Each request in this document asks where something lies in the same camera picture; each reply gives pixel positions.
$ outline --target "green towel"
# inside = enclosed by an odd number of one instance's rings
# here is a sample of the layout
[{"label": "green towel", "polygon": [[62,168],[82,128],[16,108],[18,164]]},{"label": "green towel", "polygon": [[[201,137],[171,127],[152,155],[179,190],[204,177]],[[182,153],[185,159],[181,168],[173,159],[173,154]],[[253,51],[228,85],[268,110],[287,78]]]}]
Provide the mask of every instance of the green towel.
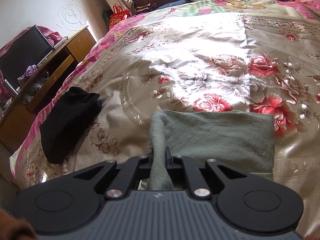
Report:
[{"label": "green towel", "polygon": [[165,147],[171,154],[198,163],[218,159],[243,171],[273,180],[275,138],[273,116],[231,112],[179,113],[161,110],[151,117],[150,142],[154,161],[150,190],[173,190],[165,169]]}]

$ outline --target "television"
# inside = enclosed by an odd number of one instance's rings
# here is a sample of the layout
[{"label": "television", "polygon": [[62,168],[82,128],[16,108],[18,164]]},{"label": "television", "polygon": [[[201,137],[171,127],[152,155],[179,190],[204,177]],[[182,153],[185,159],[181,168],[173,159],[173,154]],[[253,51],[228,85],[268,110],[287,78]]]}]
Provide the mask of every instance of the television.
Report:
[{"label": "television", "polygon": [[17,40],[15,40],[8,51],[0,58],[0,70],[2,75],[17,89],[18,78],[31,65],[38,65],[51,51],[53,46],[43,36],[36,25],[32,26]]}]

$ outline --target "bed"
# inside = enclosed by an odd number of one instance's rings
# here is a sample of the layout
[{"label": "bed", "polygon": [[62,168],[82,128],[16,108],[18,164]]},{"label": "bed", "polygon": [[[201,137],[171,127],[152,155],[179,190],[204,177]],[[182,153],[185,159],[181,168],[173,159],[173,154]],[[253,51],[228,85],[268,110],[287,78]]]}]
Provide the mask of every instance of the bed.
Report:
[{"label": "bed", "polygon": [[[304,201],[297,231],[320,221],[320,0],[206,0],[137,15],[113,27],[65,80],[10,158],[19,187],[145,153],[154,111],[274,116],[274,180]],[[103,108],[61,165],[39,125],[78,86]]]}]

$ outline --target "red gift bag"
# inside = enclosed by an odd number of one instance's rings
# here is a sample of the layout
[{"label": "red gift bag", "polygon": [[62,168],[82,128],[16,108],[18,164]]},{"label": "red gift bag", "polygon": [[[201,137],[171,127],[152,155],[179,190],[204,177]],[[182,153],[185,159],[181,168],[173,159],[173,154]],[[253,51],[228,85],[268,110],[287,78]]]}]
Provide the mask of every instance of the red gift bag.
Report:
[{"label": "red gift bag", "polygon": [[129,10],[124,10],[121,6],[114,6],[113,7],[114,14],[110,15],[110,24],[109,30],[115,26],[117,23],[121,22],[124,19],[127,19],[130,16]]}]

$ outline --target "wooden cabinet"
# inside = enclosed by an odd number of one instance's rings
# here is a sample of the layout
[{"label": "wooden cabinet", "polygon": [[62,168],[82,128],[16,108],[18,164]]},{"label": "wooden cabinet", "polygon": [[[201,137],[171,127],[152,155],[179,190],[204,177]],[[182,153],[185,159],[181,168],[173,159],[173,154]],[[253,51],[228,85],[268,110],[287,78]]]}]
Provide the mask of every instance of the wooden cabinet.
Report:
[{"label": "wooden cabinet", "polygon": [[[37,113],[46,106],[61,87],[65,78],[95,45],[95,40],[87,28],[68,39],[41,63],[38,70],[21,87],[0,119],[0,142],[16,151],[27,137]],[[46,71],[50,76],[25,105],[22,97],[30,85]]]}]

